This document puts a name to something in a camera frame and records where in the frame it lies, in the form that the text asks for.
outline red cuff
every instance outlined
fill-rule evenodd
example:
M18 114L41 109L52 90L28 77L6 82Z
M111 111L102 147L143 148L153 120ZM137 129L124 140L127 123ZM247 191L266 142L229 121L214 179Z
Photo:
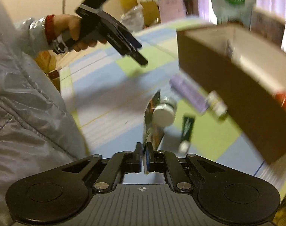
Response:
M48 15L46 17L46 22L45 22L45 34L47 38L48 44L50 44L53 40L56 39L55 32L54 32L54 24L53 24L53 17L55 15Z

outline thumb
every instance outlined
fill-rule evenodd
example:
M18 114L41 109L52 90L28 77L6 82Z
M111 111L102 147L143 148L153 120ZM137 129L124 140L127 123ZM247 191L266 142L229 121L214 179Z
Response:
M80 33L80 19L76 16L71 17L68 27L73 40L78 40Z

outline gray jacket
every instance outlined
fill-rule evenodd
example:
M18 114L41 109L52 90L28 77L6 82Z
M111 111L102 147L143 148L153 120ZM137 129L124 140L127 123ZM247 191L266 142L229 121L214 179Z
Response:
M12 223L12 183L85 157L61 95L31 58L48 49L43 19L15 27L0 3L0 226Z

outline open box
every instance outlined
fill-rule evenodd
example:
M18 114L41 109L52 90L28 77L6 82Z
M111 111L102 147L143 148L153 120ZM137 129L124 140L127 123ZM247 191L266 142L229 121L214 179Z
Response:
M286 54L239 25L217 25L177 32L180 68L207 92L215 90L229 115L268 164L286 153L286 110L273 92L286 90ZM244 63L226 54L228 42Z

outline metal screw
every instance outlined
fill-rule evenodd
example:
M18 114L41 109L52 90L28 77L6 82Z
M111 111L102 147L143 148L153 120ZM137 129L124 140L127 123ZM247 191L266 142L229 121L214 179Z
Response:
M182 190L191 188L191 184L189 184L188 182L179 182L176 186L177 188L182 189Z
M107 182L98 182L98 183L95 183L94 187L96 189L100 189L100 190L103 190L103 189L107 189L108 188L108 183Z

